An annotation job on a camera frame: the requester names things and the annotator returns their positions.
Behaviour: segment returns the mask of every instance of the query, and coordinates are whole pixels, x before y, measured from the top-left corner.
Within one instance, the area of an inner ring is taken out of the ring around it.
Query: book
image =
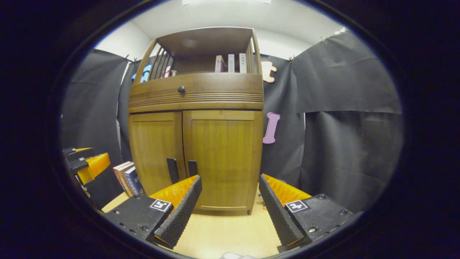
[[[128,197],[132,196],[132,192],[131,192],[131,189],[128,186],[128,182],[126,181],[125,171],[130,169],[133,165],[134,165],[133,162],[129,162],[129,163],[125,164],[122,167],[114,169],[116,171],[116,173],[118,174],[118,177],[120,178],[121,184],[124,187],[125,192],[128,195]]]
[[[121,168],[121,167],[123,167],[123,166],[125,166],[125,165],[127,165],[127,164],[129,164],[129,163],[130,163],[130,161],[127,161],[127,162],[125,162],[125,163],[123,163],[123,164],[119,164],[119,165],[113,167],[113,170],[114,170],[114,173],[115,173],[115,177],[116,177],[116,179],[118,180],[118,183],[120,184],[120,186],[123,188],[123,191],[125,191],[125,192],[126,192],[125,186],[123,186],[123,183],[121,182],[120,176],[118,175],[116,169],[119,169],[119,168]]]
[[[229,54],[229,73],[235,72],[235,54]]]
[[[216,56],[216,67],[214,72],[225,72],[225,61],[222,55]]]
[[[240,53],[240,73],[246,74],[246,54]]]
[[[139,180],[136,167],[133,166],[125,172],[125,178],[128,181],[128,185],[134,195],[142,194],[145,195],[144,188],[142,188],[141,181]]]

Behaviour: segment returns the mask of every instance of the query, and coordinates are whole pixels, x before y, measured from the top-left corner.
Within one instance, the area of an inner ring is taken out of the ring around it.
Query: drawer knob
[[[179,86],[179,88],[177,88],[177,91],[181,94],[185,93],[185,87],[183,86]]]

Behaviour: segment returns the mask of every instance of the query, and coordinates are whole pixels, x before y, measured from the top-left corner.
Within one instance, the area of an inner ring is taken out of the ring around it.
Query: ceiling
[[[150,39],[187,29],[236,26],[263,29],[311,45],[332,36],[342,26],[294,0],[206,0],[184,6],[166,1],[132,20]]]

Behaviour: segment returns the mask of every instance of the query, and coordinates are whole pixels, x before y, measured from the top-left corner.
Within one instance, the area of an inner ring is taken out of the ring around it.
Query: black curtain
[[[389,182],[403,143],[390,75],[349,32],[304,51],[293,69],[297,112],[305,112],[301,189],[353,212],[367,210]]]
[[[112,167],[123,162],[118,145],[116,106],[127,61],[94,50],[74,72],[62,107],[62,147],[92,147],[109,153],[111,165],[86,184],[98,208],[123,192]]]
[[[289,60],[261,56],[276,67],[271,72],[273,83],[264,81],[264,134],[267,131],[267,113],[279,114],[275,143],[263,144],[260,171],[300,188],[300,167],[304,153],[304,114],[296,110],[297,82]]]
[[[150,57],[148,64],[152,64],[155,57]],[[138,67],[140,65],[140,60],[130,63],[126,71],[125,77],[121,82],[120,94],[118,96],[118,113],[117,119],[120,124],[120,146],[121,146],[121,155],[123,161],[132,161],[131,148],[129,147],[129,138],[128,138],[128,104],[129,104],[129,92],[131,91],[131,86],[134,80],[132,76],[136,74]]]

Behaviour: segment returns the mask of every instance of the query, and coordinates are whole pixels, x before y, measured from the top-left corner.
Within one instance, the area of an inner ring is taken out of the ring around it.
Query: wooden floor
[[[127,196],[123,193],[102,211],[110,211],[126,199]],[[219,259],[226,252],[257,258],[277,254],[276,247],[281,243],[275,227],[262,203],[256,197],[254,201],[250,216],[245,212],[227,212],[225,215],[222,215],[224,212],[192,214],[173,251],[199,259]]]

